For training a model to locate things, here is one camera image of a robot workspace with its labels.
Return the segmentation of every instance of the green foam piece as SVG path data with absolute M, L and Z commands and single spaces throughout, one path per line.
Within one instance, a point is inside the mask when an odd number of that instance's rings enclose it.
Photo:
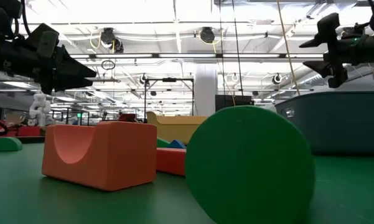
M 218 224 L 304 219 L 314 191 L 309 145 L 293 124 L 255 106 L 206 119 L 187 146 L 192 195 Z
M 2 137 L 0 138 L 0 152 L 19 151 L 22 149 L 22 143 L 17 138 Z
M 156 147 L 167 147 L 170 142 L 163 140 L 161 138 L 156 138 Z

